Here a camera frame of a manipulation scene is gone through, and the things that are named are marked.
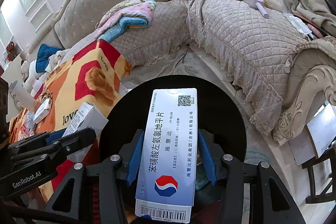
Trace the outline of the pink blue folded blanket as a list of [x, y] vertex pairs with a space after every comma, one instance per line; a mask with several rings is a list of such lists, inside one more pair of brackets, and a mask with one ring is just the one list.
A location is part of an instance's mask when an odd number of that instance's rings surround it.
[[96, 27], [95, 39], [112, 42], [128, 29], [147, 28], [154, 18], [154, 0], [126, 0], [110, 9]]

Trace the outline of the clear blue plastic wrapper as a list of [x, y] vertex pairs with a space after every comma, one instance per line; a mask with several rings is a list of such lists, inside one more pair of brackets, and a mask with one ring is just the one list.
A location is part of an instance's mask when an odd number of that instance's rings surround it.
[[35, 122], [34, 122], [35, 115], [31, 112], [26, 113], [26, 117], [21, 125], [20, 132], [19, 132], [19, 140], [26, 139], [35, 135]]

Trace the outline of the small white grey box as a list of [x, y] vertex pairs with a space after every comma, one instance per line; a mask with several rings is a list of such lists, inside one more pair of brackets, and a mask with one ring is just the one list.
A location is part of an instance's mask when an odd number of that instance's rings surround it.
[[108, 120], [103, 116], [95, 104], [83, 102], [62, 137], [71, 135], [77, 131], [86, 129], [87, 127], [92, 128], [95, 131], [96, 136], [98, 136], [107, 123]]

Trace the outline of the beige crumpled clothing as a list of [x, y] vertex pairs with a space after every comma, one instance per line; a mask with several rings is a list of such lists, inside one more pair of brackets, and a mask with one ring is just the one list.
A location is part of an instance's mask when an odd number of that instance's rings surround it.
[[61, 51], [57, 51], [55, 54], [51, 55], [49, 57], [49, 63], [47, 65], [47, 67], [45, 68], [45, 72], [47, 73], [52, 73], [56, 68], [58, 68], [63, 60], [65, 55], [67, 54], [67, 52], [69, 51], [69, 49], [67, 50], [61, 50]]

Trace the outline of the beige coat on sofa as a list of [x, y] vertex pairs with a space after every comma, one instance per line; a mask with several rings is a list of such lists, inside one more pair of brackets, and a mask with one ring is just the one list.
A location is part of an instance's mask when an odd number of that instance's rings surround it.
[[335, 15], [325, 0], [284, 0], [293, 15], [301, 15], [335, 37]]

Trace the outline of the purple hair brush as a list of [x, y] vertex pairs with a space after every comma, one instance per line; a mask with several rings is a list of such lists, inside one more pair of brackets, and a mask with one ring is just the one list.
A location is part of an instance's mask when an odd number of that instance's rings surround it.
[[263, 18], [269, 19], [269, 14], [264, 7], [263, 0], [243, 0], [243, 1], [247, 3], [253, 9], [259, 10]]

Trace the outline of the beige tufted sofa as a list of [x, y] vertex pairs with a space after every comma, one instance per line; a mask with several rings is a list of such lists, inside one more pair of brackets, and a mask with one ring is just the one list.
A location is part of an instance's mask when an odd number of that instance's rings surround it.
[[[38, 31], [28, 55], [41, 44], [62, 48], [93, 40], [95, 26], [124, 0], [64, 0]], [[254, 107], [251, 122], [277, 145], [299, 135], [317, 94], [335, 104], [335, 38], [306, 40], [282, 13], [269, 19], [235, 0], [155, 0], [148, 28], [127, 31], [113, 46], [132, 65], [149, 65], [190, 44], [220, 62]]]

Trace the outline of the blue white medicine box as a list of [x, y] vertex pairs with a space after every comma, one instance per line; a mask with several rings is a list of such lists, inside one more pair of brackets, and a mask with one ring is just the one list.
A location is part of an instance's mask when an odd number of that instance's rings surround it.
[[190, 222], [197, 151], [197, 90], [155, 89], [138, 171], [136, 216]]

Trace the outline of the orange red love blanket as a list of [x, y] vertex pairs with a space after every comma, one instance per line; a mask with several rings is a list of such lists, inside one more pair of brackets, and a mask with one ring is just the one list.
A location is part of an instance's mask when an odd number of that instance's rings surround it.
[[120, 80], [131, 69], [132, 65], [105, 40], [90, 43], [55, 69], [43, 84], [52, 104], [35, 133], [67, 128], [84, 102], [108, 116], [120, 98]]

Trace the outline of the white thermos bottle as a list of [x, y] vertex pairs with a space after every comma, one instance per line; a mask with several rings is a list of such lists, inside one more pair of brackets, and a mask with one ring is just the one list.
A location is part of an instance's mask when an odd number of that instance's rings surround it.
[[30, 95], [30, 93], [23, 87], [21, 83], [19, 83], [17, 80], [14, 81], [11, 83], [9, 91], [15, 102], [19, 102], [30, 112], [34, 111], [37, 105], [37, 100]]

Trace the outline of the black trash bin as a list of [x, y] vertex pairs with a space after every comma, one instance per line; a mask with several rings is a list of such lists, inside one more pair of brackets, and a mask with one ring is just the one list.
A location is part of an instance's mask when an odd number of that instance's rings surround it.
[[[189, 99], [173, 99], [169, 106], [151, 103], [158, 89], [195, 88]], [[242, 115], [233, 99], [216, 84], [184, 75], [163, 76], [148, 80], [124, 95], [108, 115], [99, 143], [100, 160], [120, 151], [132, 141], [137, 130], [149, 139], [159, 138], [160, 147], [169, 151], [159, 154], [159, 166], [173, 165], [173, 149], [190, 133], [183, 122], [193, 121], [210, 133], [222, 150], [243, 161], [247, 137]]]

